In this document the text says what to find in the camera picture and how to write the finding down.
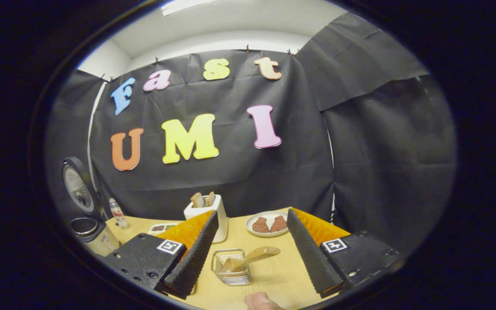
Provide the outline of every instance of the meat patty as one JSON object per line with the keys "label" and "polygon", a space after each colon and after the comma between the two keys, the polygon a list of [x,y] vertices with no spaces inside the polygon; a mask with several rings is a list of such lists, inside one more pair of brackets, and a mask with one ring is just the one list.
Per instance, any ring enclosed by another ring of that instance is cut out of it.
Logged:
{"label": "meat patty", "polygon": [[273,222],[273,225],[271,226],[271,229],[269,232],[278,232],[286,228],[286,220],[284,220],[282,215],[279,215],[275,218],[275,221]]}
{"label": "meat patty", "polygon": [[258,220],[252,225],[252,229],[255,232],[268,233],[269,227],[267,227],[267,219],[264,217],[258,218]]}

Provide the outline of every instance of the white ceiling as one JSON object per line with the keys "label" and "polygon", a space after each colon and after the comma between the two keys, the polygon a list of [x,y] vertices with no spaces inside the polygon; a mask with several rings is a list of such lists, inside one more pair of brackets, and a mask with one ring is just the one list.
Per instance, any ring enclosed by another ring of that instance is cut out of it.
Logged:
{"label": "white ceiling", "polygon": [[167,16],[156,9],[111,40],[135,59],[175,41],[223,31],[268,30],[313,37],[344,12],[325,0],[217,0]]}

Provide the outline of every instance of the yellow letter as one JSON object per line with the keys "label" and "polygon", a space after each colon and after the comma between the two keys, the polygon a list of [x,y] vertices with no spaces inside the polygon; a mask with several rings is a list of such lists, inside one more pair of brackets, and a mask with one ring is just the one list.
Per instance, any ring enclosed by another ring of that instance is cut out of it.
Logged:
{"label": "yellow letter", "polygon": [[211,158],[219,155],[219,150],[213,144],[212,122],[214,120],[214,114],[200,114],[192,122],[188,133],[179,120],[164,122],[162,129],[166,131],[166,155],[164,155],[162,161],[165,164],[179,161],[180,157],[175,152],[175,145],[177,145],[183,158],[189,160],[195,142],[196,150],[193,155],[196,159]]}
{"label": "yellow letter", "polygon": [[114,167],[119,171],[131,170],[137,166],[140,159],[140,136],[143,133],[142,128],[132,129],[130,131],[131,137],[131,157],[128,160],[124,159],[124,154],[122,153],[122,141],[126,137],[123,132],[116,133],[110,137],[112,142],[112,163]]}
{"label": "yellow letter", "polygon": [[260,65],[261,75],[266,77],[267,79],[280,79],[282,78],[281,72],[275,72],[273,70],[273,66],[279,65],[276,61],[271,61],[269,57],[260,58],[254,60],[256,65]]}
{"label": "yellow letter", "polygon": [[210,59],[208,62],[204,65],[204,73],[202,75],[204,76],[205,79],[208,81],[212,79],[222,79],[226,78],[229,76],[229,73],[231,72],[229,68],[227,67],[229,65],[229,61],[227,59]]}

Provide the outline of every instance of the human hand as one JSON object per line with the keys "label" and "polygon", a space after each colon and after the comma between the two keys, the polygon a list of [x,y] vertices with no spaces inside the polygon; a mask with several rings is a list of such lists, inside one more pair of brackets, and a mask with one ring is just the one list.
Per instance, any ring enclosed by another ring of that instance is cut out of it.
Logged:
{"label": "human hand", "polygon": [[269,299],[266,292],[250,294],[244,298],[248,310],[285,310]]}

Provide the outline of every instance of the foam letter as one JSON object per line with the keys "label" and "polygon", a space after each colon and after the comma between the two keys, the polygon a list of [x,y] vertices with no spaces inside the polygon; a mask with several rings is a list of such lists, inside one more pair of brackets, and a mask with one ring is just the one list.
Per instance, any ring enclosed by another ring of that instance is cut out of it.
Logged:
{"label": "foam letter", "polygon": [[276,61],[271,61],[271,59],[269,57],[264,57],[264,58],[254,60],[254,63],[256,65],[260,65],[260,72],[261,72],[262,76],[264,76],[268,79],[280,79],[280,78],[282,78],[282,73],[281,72],[275,72],[275,70],[273,69],[273,66],[279,65],[279,63]]}
{"label": "foam letter", "polygon": [[282,142],[281,138],[275,135],[271,122],[271,111],[273,111],[273,107],[270,105],[255,105],[246,109],[246,112],[252,115],[254,125],[256,125],[257,138],[254,147],[257,149],[278,146]]}
{"label": "foam letter", "polygon": [[229,73],[231,72],[229,68],[227,67],[229,65],[229,61],[227,59],[210,59],[208,62],[204,65],[204,73],[202,75],[204,76],[205,79],[208,81],[212,79],[222,79],[226,78],[229,76]]}
{"label": "foam letter", "polygon": [[163,90],[170,84],[171,71],[160,70],[151,74],[148,78],[150,80],[146,81],[143,89],[147,92],[151,90]]}
{"label": "foam letter", "polygon": [[166,155],[162,158],[165,164],[177,163],[180,159],[175,152],[175,145],[183,155],[189,160],[192,148],[196,159],[212,158],[219,155],[219,150],[214,147],[212,136],[212,122],[215,120],[214,114],[200,114],[192,122],[189,132],[181,125],[179,120],[169,120],[162,124],[162,129],[166,131]]}
{"label": "foam letter", "polygon": [[132,90],[131,86],[135,83],[134,78],[129,78],[124,84],[120,85],[114,92],[110,95],[114,98],[114,102],[116,103],[116,112],[114,114],[118,115],[120,112],[124,111],[125,108],[130,104],[130,100],[126,97],[131,96]]}
{"label": "foam letter", "polygon": [[110,137],[110,141],[112,142],[112,163],[114,163],[114,167],[119,171],[134,169],[139,163],[141,147],[140,136],[142,133],[142,128],[130,130],[131,157],[128,160],[124,159],[124,153],[122,153],[122,141],[126,137],[126,134],[120,132]]}

